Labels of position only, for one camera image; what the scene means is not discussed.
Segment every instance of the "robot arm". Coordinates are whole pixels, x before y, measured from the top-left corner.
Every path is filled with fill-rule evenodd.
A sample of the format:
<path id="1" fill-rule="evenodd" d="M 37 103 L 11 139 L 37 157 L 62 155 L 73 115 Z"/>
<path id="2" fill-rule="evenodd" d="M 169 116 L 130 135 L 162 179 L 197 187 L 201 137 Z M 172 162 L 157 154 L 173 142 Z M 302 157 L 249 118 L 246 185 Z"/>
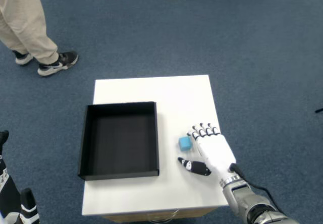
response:
<path id="1" fill-rule="evenodd" d="M 223 194 L 232 211 L 243 219 L 245 224 L 298 224 L 278 212 L 269 200 L 256 195 L 246 181 L 235 175 L 221 182 Z"/>
<path id="2" fill-rule="evenodd" d="M 255 194 L 236 166 L 236 159 L 220 131 L 212 124 L 193 126 L 188 134 L 206 166 L 218 177 L 232 211 L 245 224 L 299 224 L 288 218 L 270 201 Z"/>

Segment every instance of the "white furniture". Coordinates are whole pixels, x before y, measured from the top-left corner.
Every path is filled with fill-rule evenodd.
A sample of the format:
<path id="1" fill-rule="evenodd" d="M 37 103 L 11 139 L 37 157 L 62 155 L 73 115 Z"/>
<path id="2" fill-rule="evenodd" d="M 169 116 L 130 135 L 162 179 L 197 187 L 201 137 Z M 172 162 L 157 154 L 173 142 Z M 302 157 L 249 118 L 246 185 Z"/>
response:
<path id="1" fill-rule="evenodd" d="M 200 122 L 218 118 L 208 75 L 96 80 L 94 104 L 155 101 L 158 177 L 85 181 L 83 215 L 112 215 L 227 205 L 213 175 L 192 174 L 178 156 L 199 160 L 195 148 L 179 151 L 178 139 Z"/>

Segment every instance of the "sneaker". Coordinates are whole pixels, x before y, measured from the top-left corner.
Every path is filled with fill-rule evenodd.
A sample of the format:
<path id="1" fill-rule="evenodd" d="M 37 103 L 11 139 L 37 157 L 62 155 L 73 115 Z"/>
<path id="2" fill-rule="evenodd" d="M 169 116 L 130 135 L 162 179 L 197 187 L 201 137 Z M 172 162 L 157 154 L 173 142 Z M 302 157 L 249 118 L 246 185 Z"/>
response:
<path id="1" fill-rule="evenodd" d="M 60 53 L 59 59 L 55 63 L 49 65 L 39 63 L 38 74 L 41 76 L 49 76 L 60 70 L 67 70 L 76 64 L 77 59 L 78 55 L 74 51 Z"/>
<path id="2" fill-rule="evenodd" d="M 19 65 L 26 65 L 33 59 L 33 56 L 30 55 L 29 53 L 21 54 L 17 51 L 12 51 L 12 52 L 16 55 L 16 63 Z"/>

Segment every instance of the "black tray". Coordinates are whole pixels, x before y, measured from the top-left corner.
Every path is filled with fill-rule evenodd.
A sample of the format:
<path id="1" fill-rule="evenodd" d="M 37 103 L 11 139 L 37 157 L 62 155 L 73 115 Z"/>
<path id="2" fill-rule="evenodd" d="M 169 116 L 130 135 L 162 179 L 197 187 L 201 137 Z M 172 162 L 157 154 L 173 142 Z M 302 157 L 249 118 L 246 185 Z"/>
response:
<path id="1" fill-rule="evenodd" d="M 79 177 L 104 180 L 158 175 L 155 102 L 87 106 Z"/>

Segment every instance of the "metal wrist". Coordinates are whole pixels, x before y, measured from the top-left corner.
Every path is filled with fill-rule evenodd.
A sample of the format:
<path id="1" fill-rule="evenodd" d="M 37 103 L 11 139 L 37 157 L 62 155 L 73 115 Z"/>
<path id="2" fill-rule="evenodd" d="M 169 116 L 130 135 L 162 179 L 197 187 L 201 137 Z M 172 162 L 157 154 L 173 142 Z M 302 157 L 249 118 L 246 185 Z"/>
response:
<path id="1" fill-rule="evenodd" d="M 236 182 L 238 180 L 241 180 L 241 177 L 239 175 L 233 175 L 231 177 L 228 177 L 226 180 L 221 180 L 220 185 L 222 188 L 224 188 L 226 185 Z"/>
<path id="2" fill-rule="evenodd" d="M 289 219 L 284 214 L 276 211 L 267 211 L 257 217 L 254 223 L 265 224 L 265 223 L 272 223 L 272 222 L 282 222 L 286 224 L 298 224 L 296 221 Z"/>

